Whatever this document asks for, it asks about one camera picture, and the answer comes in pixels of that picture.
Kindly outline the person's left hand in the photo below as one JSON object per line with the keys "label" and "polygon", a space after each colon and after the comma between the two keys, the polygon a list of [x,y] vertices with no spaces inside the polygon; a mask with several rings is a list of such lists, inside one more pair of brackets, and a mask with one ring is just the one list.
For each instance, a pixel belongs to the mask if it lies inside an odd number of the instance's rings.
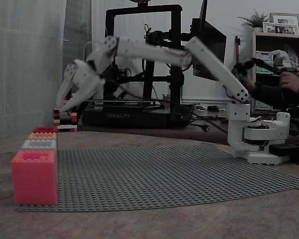
{"label": "person's left hand", "polygon": [[256,89],[256,85],[251,78],[248,75],[244,76],[242,74],[239,74],[239,78],[241,84],[246,88],[249,94],[252,94]]}

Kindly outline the person's right hand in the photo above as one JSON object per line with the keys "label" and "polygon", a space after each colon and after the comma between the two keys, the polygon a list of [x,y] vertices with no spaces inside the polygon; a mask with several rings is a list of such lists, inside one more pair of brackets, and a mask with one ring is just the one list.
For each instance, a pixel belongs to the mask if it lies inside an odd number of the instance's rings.
{"label": "person's right hand", "polygon": [[282,72],[280,74],[280,86],[291,90],[294,93],[299,92],[299,78],[290,72]]}

